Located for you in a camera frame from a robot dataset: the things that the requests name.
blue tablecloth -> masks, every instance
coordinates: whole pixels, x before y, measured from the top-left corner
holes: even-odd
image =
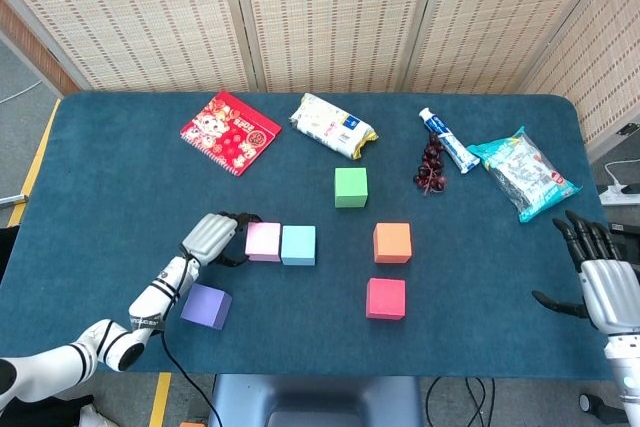
[[[380,139],[354,162],[293,130],[300,94],[238,94],[283,126],[244,176],[233,177],[182,141],[180,128],[211,93],[81,93],[62,102],[26,217],[0,287],[0,352],[29,355],[74,340],[127,310],[178,254],[207,212],[254,212],[317,226],[317,265],[212,266],[199,282],[233,303],[223,331],[180,319],[167,339],[191,372],[479,375],[608,378],[605,338],[554,314],[540,289],[578,301],[580,288],[554,216],[604,220],[576,113],[554,96],[320,94],[374,126]],[[577,196],[520,225],[481,167],[462,176],[449,158],[447,191],[411,182],[429,106],[465,143],[525,125]],[[365,166],[364,209],[335,209],[335,167]],[[376,265],[376,222],[410,222],[412,260]],[[407,316],[365,318],[370,277],[407,281]],[[152,338],[134,367],[172,370]]]

cable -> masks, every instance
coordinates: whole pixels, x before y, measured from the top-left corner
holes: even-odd
[[[428,427],[435,427],[433,425],[433,422],[431,421],[431,416],[429,414],[429,399],[431,398],[431,394],[433,393],[433,389],[435,388],[436,384],[438,382],[440,382],[440,380],[442,379],[442,377],[436,377],[433,382],[431,382],[431,385],[429,386],[429,389],[427,390],[427,396],[425,398],[424,401],[424,413],[425,416],[427,417],[427,425]],[[473,391],[471,390],[471,385],[469,384],[469,379],[475,379],[476,381],[478,381],[478,383],[480,384],[480,387],[482,388],[482,398],[480,400],[480,403],[478,404],[478,399],[476,399]],[[473,414],[473,417],[471,417],[471,420],[469,421],[469,423],[467,424],[466,427],[471,427],[471,425],[473,424],[473,422],[476,420],[476,417],[480,417],[480,423],[483,427],[491,427],[491,422],[493,421],[493,408],[495,406],[495,397],[496,397],[496,381],[494,379],[491,379],[491,406],[489,407],[489,416],[488,416],[488,420],[487,423],[485,425],[484,422],[484,418],[482,416],[482,406],[485,403],[486,400],[486,396],[487,396],[487,390],[485,388],[484,382],[479,379],[478,377],[465,377],[464,379],[465,381],[465,385],[467,386],[467,392],[469,392],[469,395],[471,397],[471,399],[473,400],[473,404],[476,408],[475,413]]]
[[[614,177],[614,175],[611,173],[611,171],[609,170],[609,166],[610,165],[617,165],[617,164],[631,164],[633,162],[640,162],[640,159],[632,159],[632,160],[617,160],[615,162],[609,162],[607,164],[604,164],[604,170],[606,170],[607,174],[609,174],[609,177],[611,177],[611,179],[613,180],[614,185],[618,186],[620,185],[620,182],[618,181],[618,179],[616,179]]]
[[[17,94],[10,95],[10,96],[9,96],[9,97],[7,97],[6,99],[2,99],[2,100],[0,100],[0,104],[4,104],[5,102],[9,102],[10,100],[15,99],[16,97],[21,96],[21,95],[22,95],[22,94],[24,94],[25,92],[29,92],[31,89],[33,89],[34,87],[37,87],[37,86],[38,86],[38,85],[40,85],[41,83],[42,83],[42,81],[41,81],[41,80],[39,80],[39,81],[38,81],[38,82],[36,82],[35,84],[30,85],[29,87],[27,87],[27,88],[26,88],[26,89],[24,89],[24,90],[21,90],[21,91],[20,91],[20,92],[18,92]]]
[[[190,255],[186,255],[185,256],[184,269],[182,270],[182,276],[180,277],[180,282],[178,283],[178,288],[176,289],[176,292],[173,294],[173,298],[171,299],[171,302],[169,302],[169,307],[167,308],[167,312],[165,313],[165,318],[169,314],[169,310],[171,309],[171,306],[173,305],[173,303],[175,302],[176,298],[180,294],[180,289],[182,288],[182,285],[184,284],[184,280],[187,277],[187,270],[189,269],[189,261],[191,259],[195,259],[195,257],[190,256]],[[213,415],[216,416],[216,420],[218,421],[218,425],[220,427],[223,427],[222,420],[220,420],[220,415],[218,414],[218,411],[213,406],[211,401],[209,401],[209,399],[207,398],[207,394],[205,394],[202,391],[202,389],[200,387],[198,387],[198,385],[191,379],[191,377],[189,377],[189,374],[187,374],[187,372],[182,368],[182,366],[180,365],[180,362],[178,362],[178,360],[173,355],[171,355],[171,352],[169,351],[169,346],[167,345],[167,339],[165,337],[165,331],[160,332],[160,339],[162,340],[162,348],[164,349],[164,353],[167,354],[167,357],[169,357],[169,360],[173,363],[173,365],[176,366],[176,368],[180,371],[180,373],[186,379],[186,381],[189,382],[193,386],[193,388],[198,391],[198,393],[202,396],[204,401],[207,403],[207,405],[209,406],[209,408],[213,412]],[[215,382],[216,382],[216,377],[214,377],[214,380],[213,380],[213,386],[214,387],[215,387]]]

cube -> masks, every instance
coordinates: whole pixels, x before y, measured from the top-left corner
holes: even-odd
[[[280,258],[284,265],[316,264],[316,228],[312,225],[285,225],[282,228]]]
[[[373,260],[378,264],[404,264],[410,258],[409,224],[377,223],[373,231]]]
[[[227,319],[231,296],[222,290],[193,284],[181,317],[190,322],[222,330]]]
[[[280,224],[249,222],[244,253],[249,260],[280,262]]]
[[[405,282],[371,278],[367,283],[367,318],[400,320],[405,316]]]
[[[336,168],[336,208],[362,208],[367,203],[367,169],[364,167]]]

dark red grapes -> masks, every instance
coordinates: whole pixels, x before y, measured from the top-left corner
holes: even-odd
[[[413,183],[429,192],[443,192],[447,185],[447,178],[442,175],[444,160],[440,154],[444,147],[435,132],[429,132],[429,143],[422,153],[422,164],[418,167],[418,175],[414,175]]]

gray floor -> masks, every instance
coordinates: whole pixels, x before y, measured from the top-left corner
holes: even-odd
[[[0,44],[0,100],[37,81],[11,52]],[[23,96],[0,104],[0,197],[18,193],[49,118],[55,96],[40,85]],[[632,136],[594,165],[599,184],[609,183],[604,162],[640,157],[640,134]],[[640,182],[640,165],[613,167],[623,183]],[[639,208],[610,208],[612,221],[640,225]],[[5,225],[7,212],[0,212],[0,225]],[[63,396],[91,393],[95,404],[121,427],[148,425],[153,405],[157,375],[98,373],[89,382],[65,392]],[[205,392],[211,390],[212,375],[197,375],[194,380]],[[431,379],[423,379],[423,394]],[[499,379],[493,424],[496,427],[533,426],[597,426],[595,419],[585,416],[577,406],[580,392],[602,396],[615,404],[611,382],[532,381]],[[472,403],[461,379],[444,379],[432,394],[431,418],[435,426],[465,426],[473,413]],[[180,376],[172,377],[165,426],[179,426],[181,421],[206,415],[204,402]]]

